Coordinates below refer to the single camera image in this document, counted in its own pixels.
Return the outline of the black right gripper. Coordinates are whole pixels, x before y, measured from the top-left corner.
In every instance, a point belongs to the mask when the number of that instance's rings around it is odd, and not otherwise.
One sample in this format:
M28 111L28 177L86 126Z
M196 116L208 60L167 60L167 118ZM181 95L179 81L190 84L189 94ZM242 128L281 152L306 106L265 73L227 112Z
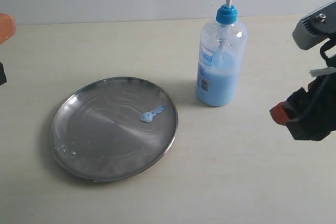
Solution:
M308 91L300 88L269 110L273 121L285 126L294 140L321 141L335 131L335 56L320 51L326 67L310 70Z

